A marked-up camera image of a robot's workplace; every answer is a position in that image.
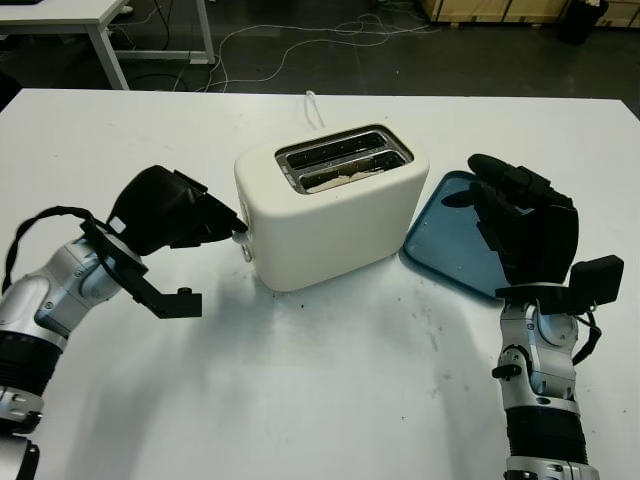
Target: table leg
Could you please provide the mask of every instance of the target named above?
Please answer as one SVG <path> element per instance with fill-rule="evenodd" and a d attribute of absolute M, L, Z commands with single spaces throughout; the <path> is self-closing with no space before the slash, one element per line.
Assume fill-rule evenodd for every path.
<path fill-rule="evenodd" d="M 204 49 L 207 52 L 207 60 L 210 64 L 216 61 L 213 53 L 213 43 L 211 42 L 211 30 L 209 29 L 209 19 L 207 17 L 207 8 L 204 0 L 196 0 L 198 6 L 198 16 L 200 17 L 200 28 L 202 29 L 202 40 L 204 41 Z"/>
<path fill-rule="evenodd" d="M 124 73 L 122 73 L 118 58 L 113 48 L 111 48 L 111 42 L 105 29 L 99 25 L 86 25 L 86 29 L 93 48 L 98 54 L 102 68 L 107 74 L 111 88 L 114 90 L 129 90 L 127 79 L 124 78 Z"/>

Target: dark stain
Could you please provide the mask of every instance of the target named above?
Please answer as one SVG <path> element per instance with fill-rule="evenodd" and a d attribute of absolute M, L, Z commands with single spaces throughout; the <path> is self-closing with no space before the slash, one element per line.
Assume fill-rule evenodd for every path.
<path fill-rule="evenodd" d="M 431 347 L 433 348 L 433 351 L 438 353 L 438 342 L 436 341 L 435 335 L 430 333 L 429 337 L 431 338 Z"/>

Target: cable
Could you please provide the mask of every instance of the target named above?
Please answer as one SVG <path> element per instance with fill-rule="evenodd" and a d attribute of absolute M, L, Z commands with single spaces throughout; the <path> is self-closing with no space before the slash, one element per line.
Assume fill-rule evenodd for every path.
<path fill-rule="evenodd" d="M 148 73 L 146 75 L 140 75 L 139 77 L 134 78 L 133 80 L 129 80 L 129 84 L 133 83 L 133 82 L 137 82 L 138 80 L 142 80 L 143 78 L 149 78 L 149 77 L 171 77 L 171 78 L 175 78 L 176 79 L 176 83 L 180 83 L 182 84 L 182 86 L 184 87 L 184 91 L 188 92 L 189 91 L 189 86 L 187 85 L 187 82 L 185 82 L 182 79 L 182 76 L 178 76 L 178 75 L 174 75 L 173 73 Z"/>
<path fill-rule="evenodd" d="M 424 13 L 424 10 L 418 7 L 418 4 L 416 2 L 384 1 L 380 2 L 379 8 L 388 12 L 406 13 L 411 18 L 419 21 L 429 21 L 429 17 Z"/>
<path fill-rule="evenodd" d="M 106 231 L 110 231 L 109 227 L 107 227 L 104 223 L 94 218 L 94 216 L 91 214 L 89 210 L 86 210 L 84 208 L 77 208 L 77 207 L 62 207 L 58 205 L 56 207 L 47 208 L 46 210 L 43 210 L 35 217 L 25 220 L 18 227 L 18 230 L 16 231 L 16 236 L 13 239 L 13 242 L 11 243 L 9 250 L 7 251 L 7 258 L 5 260 L 4 280 L 2 282 L 2 293 L 5 293 L 11 286 L 11 272 L 18 258 L 18 244 L 20 243 L 20 240 L 22 239 L 22 237 L 39 220 L 42 220 L 43 218 L 55 217 L 58 215 L 73 215 L 74 217 L 87 221 L 89 223 L 90 229 L 96 235 L 104 236 L 104 234 L 102 234 L 98 230 L 98 226 Z M 98 254 L 98 257 L 100 259 L 100 262 L 103 263 L 104 258 L 101 258 L 100 254 Z"/>
<path fill-rule="evenodd" d="M 377 22 L 365 22 L 363 21 L 363 19 L 365 17 L 373 17 L 377 20 Z M 344 29 L 341 27 L 344 27 L 345 25 L 353 25 L 353 24 L 358 24 L 360 25 L 360 29 L 359 30 L 349 30 L 349 29 Z M 365 25 L 373 25 L 375 27 L 380 27 L 382 28 L 383 31 L 365 31 Z M 436 30 L 432 30 L 432 31 L 426 31 L 426 32 L 420 32 L 420 30 L 423 30 L 424 28 L 429 27 L 429 24 L 425 24 L 425 25 L 421 25 L 419 27 L 416 28 L 409 28 L 409 29 L 403 29 L 403 28 L 399 28 L 396 27 L 395 25 L 386 25 L 384 23 L 382 23 L 382 20 L 380 20 L 380 17 L 378 17 L 377 15 L 371 14 L 371 13 L 366 13 L 363 15 L 360 15 L 355 21 L 349 21 L 349 22 L 344 22 L 341 23 L 340 25 L 338 25 L 335 28 L 303 28 L 303 27 L 294 27 L 294 26 L 290 26 L 290 25 L 253 25 L 251 27 L 246 27 L 246 28 L 242 28 L 240 30 L 236 30 L 235 32 L 230 33 L 229 35 L 227 35 L 222 42 L 220 42 L 220 46 L 218 47 L 218 61 L 216 62 L 216 65 L 209 71 L 209 80 L 207 81 L 207 84 L 203 87 L 200 87 L 199 89 L 195 90 L 196 92 L 200 92 L 200 91 L 204 91 L 207 92 L 209 90 L 209 88 L 211 87 L 215 87 L 218 85 L 224 85 L 224 88 L 222 89 L 222 93 L 226 92 L 227 90 L 227 86 L 230 83 L 260 83 L 260 82 L 267 82 L 271 79 L 273 79 L 275 76 L 277 76 L 280 71 L 282 70 L 282 68 L 284 67 L 284 64 L 286 62 L 287 56 L 289 55 L 289 53 L 294 50 L 297 47 L 300 47 L 302 45 L 306 45 L 309 43 L 334 43 L 334 44 L 339 44 L 339 45 L 348 45 L 348 46 L 355 46 L 355 47 L 376 47 L 379 45 L 382 45 L 384 43 L 386 43 L 391 35 L 397 35 L 400 33 L 421 33 L 421 34 L 429 34 L 429 33 L 435 33 L 437 31 L 439 31 L 439 29 Z M 280 28 L 280 29 L 285 29 L 285 30 L 297 30 L 297 31 L 305 31 L 305 32 L 330 32 L 330 33 L 336 33 L 338 35 L 359 35 L 359 34 L 366 34 L 366 35 L 384 35 L 385 38 L 382 41 L 379 42 L 373 42 L 373 43 L 369 43 L 369 44 L 363 44 L 363 43 L 357 43 L 357 42 L 345 42 L 345 41 L 340 41 L 340 40 L 331 40 L 331 39 L 313 39 L 313 40 L 305 40 L 303 42 L 299 42 L 291 47 L 289 47 L 283 57 L 282 57 L 282 61 L 280 62 L 280 65 L 278 66 L 278 68 L 276 69 L 276 71 L 269 75 L 266 78 L 262 78 L 262 79 L 247 79 L 247 80 L 240 80 L 240 79 L 233 79 L 233 80 L 229 80 L 229 77 L 227 75 L 227 70 L 226 67 L 224 65 L 224 61 L 222 58 L 222 49 L 224 47 L 224 44 L 227 42 L 227 40 L 229 40 L 231 37 L 238 35 L 240 33 L 243 32 L 247 32 L 249 30 L 254 30 L 256 28 Z M 224 81 L 220 81 L 220 82 L 215 82 L 212 83 L 212 78 L 213 78 L 213 73 L 215 72 L 215 70 L 218 67 L 222 67 L 222 71 L 224 73 Z"/>
<path fill-rule="evenodd" d="M 171 40 L 171 32 L 169 31 L 169 25 L 167 24 L 167 21 L 164 19 L 164 15 L 162 15 L 162 12 L 160 11 L 160 5 L 158 5 L 158 0 L 153 0 L 153 3 L 156 6 L 156 10 L 158 10 L 158 14 L 160 15 L 160 19 L 162 20 L 162 23 L 164 24 L 164 29 L 167 32 L 167 39 L 165 41 L 165 45 L 168 45 L 169 44 L 169 40 Z"/>
<path fill-rule="evenodd" d="M 311 117 L 309 116 L 309 109 L 307 108 L 307 102 L 310 102 L 313 105 L 313 108 L 315 109 L 316 114 L 318 115 L 318 120 L 320 121 L 320 126 L 322 128 L 325 128 L 324 120 L 322 120 L 322 115 L 320 115 L 320 109 L 318 108 L 318 102 L 317 102 L 317 99 L 316 99 L 316 92 L 314 92 L 313 90 L 307 90 L 306 91 L 306 93 L 304 95 L 304 114 L 307 117 L 307 120 L 309 120 L 309 124 L 311 125 L 311 128 L 313 128 L 314 130 L 317 130 L 318 127 L 316 127 L 316 125 L 311 120 Z"/>
<path fill-rule="evenodd" d="M 575 357 L 573 357 L 574 366 L 584 361 L 589 355 L 594 352 L 594 350 L 596 349 L 596 345 L 598 344 L 598 340 L 600 340 L 600 337 L 602 337 L 602 330 L 600 330 L 600 327 L 596 325 L 596 317 L 592 312 L 588 310 L 587 317 L 589 318 L 589 322 L 578 316 L 574 317 L 580 323 L 589 327 L 589 338 L 587 338 L 586 343 L 582 346 L 580 351 L 576 353 Z"/>
<path fill-rule="evenodd" d="M 153 10 L 153 12 L 151 12 L 151 13 L 147 16 L 147 18 L 145 18 L 144 20 L 142 20 L 142 21 L 140 21 L 140 22 L 119 22 L 119 23 L 112 23 L 112 25 L 118 25 L 118 26 L 123 26 L 123 25 L 126 25 L 126 26 L 129 26 L 129 25 L 142 25 L 142 24 L 144 24 L 144 23 L 147 23 L 147 22 L 151 19 L 151 17 L 153 17 L 153 15 L 154 15 L 156 12 L 159 12 L 159 11 L 160 11 L 160 9 L 161 9 L 161 8 L 162 8 L 162 7 L 157 7 L 156 9 L 154 9 L 154 10 Z"/>
<path fill-rule="evenodd" d="M 131 47 L 132 47 L 131 51 L 136 49 L 136 42 L 133 41 L 131 36 L 127 33 L 127 31 L 124 28 L 120 28 L 118 25 L 115 25 L 115 24 L 109 25 L 109 28 L 122 32 L 122 34 L 126 37 L 127 41 L 131 44 Z"/>
<path fill-rule="evenodd" d="M 187 65 L 189 65 L 189 59 L 191 58 L 191 50 L 193 49 L 193 12 L 191 13 L 191 17 L 189 19 L 189 22 L 191 24 L 191 38 L 190 38 L 190 41 L 189 41 L 189 54 L 187 55 L 187 60 L 184 62 L 184 65 L 182 66 L 182 70 L 180 70 L 180 73 L 178 74 L 178 78 L 176 78 L 176 83 L 173 84 L 173 89 L 171 90 L 172 92 L 176 91 L 176 88 L 178 87 L 178 83 L 180 83 L 180 81 L 182 80 L 182 74 L 184 73 L 185 69 L 187 68 Z"/>
<path fill-rule="evenodd" d="M 171 11 L 173 10 L 173 2 L 174 0 L 171 0 L 171 3 L 169 4 L 169 13 L 167 13 L 167 40 L 164 42 L 162 50 L 167 49 L 169 46 L 169 40 L 171 40 Z"/>

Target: white desk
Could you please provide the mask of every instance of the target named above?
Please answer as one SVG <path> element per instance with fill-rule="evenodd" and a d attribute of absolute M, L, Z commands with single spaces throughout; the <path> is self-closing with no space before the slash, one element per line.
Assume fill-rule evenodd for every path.
<path fill-rule="evenodd" d="M 43 0 L 36 5 L 0 5 L 0 33 L 86 33 L 98 54 L 111 87 L 128 90 L 118 58 L 190 59 L 214 63 L 211 32 L 204 0 L 195 0 L 206 52 L 114 52 L 106 28 L 127 0 Z"/>
<path fill-rule="evenodd" d="M 630 478 L 640 450 L 640 124 L 619 101 L 319 97 L 325 122 L 385 120 L 443 174 L 475 152 L 553 179 L 580 211 L 576 260 L 625 260 L 604 336 L 578 368 L 591 463 Z M 23 91 L 0 115 L 0 252 L 51 205 L 106 217 L 159 163 L 237 208 L 233 161 L 309 129 L 303 97 Z M 47 220 L 20 248 L 34 270 L 78 222 Z M 45 393 L 38 478 L 502 478 L 505 416 L 490 370 L 499 307 L 391 257 L 303 291 L 267 290 L 231 241 L 147 257 L 163 291 L 204 294 L 201 319 L 158 320 L 121 293 L 74 332 Z"/>

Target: black cable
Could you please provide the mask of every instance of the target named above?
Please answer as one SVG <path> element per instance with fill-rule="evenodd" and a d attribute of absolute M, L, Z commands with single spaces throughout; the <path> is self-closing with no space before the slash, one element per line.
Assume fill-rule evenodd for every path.
<path fill-rule="evenodd" d="M 147 73 L 146 75 L 140 75 L 139 77 L 136 77 L 132 80 L 129 80 L 129 84 L 132 84 L 133 82 L 136 82 L 138 80 L 142 80 L 143 78 L 149 78 L 149 77 L 171 77 L 171 78 L 175 78 L 183 87 L 184 87 L 184 91 L 188 92 L 189 90 L 189 85 L 187 85 L 187 82 L 185 82 L 182 77 L 179 77 L 178 75 L 174 75 L 173 73 Z"/>
<path fill-rule="evenodd" d="M 160 9 L 160 5 L 158 5 L 158 0 L 153 0 L 153 3 L 158 9 L 158 14 L 160 15 L 160 19 L 164 24 L 164 29 L 167 32 L 167 40 L 165 41 L 164 48 L 163 48 L 163 50 L 166 50 L 167 45 L 169 45 L 169 40 L 171 40 L 171 32 L 169 31 L 169 25 L 167 24 L 167 21 L 165 20 L 164 15 L 162 15 L 162 10 Z"/>
<path fill-rule="evenodd" d="M 173 10 L 173 2 L 174 0 L 171 0 L 171 3 L 169 4 L 169 13 L 167 13 L 167 40 L 164 42 L 162 50 L 167 49 L 169 46 L 169 40 L 171 39 L 171 11 Z"/>
<path fill-rule="evenodd" d="M 18 227 L 18 230 L 16 231 L 16 236 L 13 239 L 11 246 L 9 247 L 9 251 L 7 252 L 7 259 L 5 261 L 4 280 L 2 282 L 2 293 L 5 293 L 11 286 L 11 271 L 13 270 L 13 266 L 15 265 L 16 259 L 18 257 L 18 244 L 20 243 L 20 239 L 24 236 L 25 233 L 29 231 L 29 229 L 38 220 L 42 220 L 43 218 L 48 218 L 48 217 L 55 217 L 58 215 L 73 215 L 74 217 L 86 220 L 89 223 L 91 230 L 96 235 L 104 236 L 104 234 L 100 232 L 100 230 L 98 229 L 98 226 L 100 226 L 105 230 L 109 229 L 104 223 L 102 223 L 99 220 L 96 220 L 89 210 L 86 210 L 84 208 L 77 208 L 77 207 L 62 207 L 59 205 L 56 207 L 47 208 L 46 210 L 43 210 L 35 217 L 25 220 Z"/>
<path fill-rule="evenodd" d="M 576 356 L 573 357 L 573 365 L 578 365 L 582 361 L 584 361 L 589 355 L 593 353 L 596 349 L 596 345 L 598 344 L 598 340 L 602 337 L 602 330 L 596 325 L 596 317 L 592 312 L 587 311 L 587 317 L 589 321 L 587 322 L 583 318 L 575 317 L 580 323 L 589 327 L 589 338 L 587 342 L 582 346 L 580 351 L 576 353 Z"/>

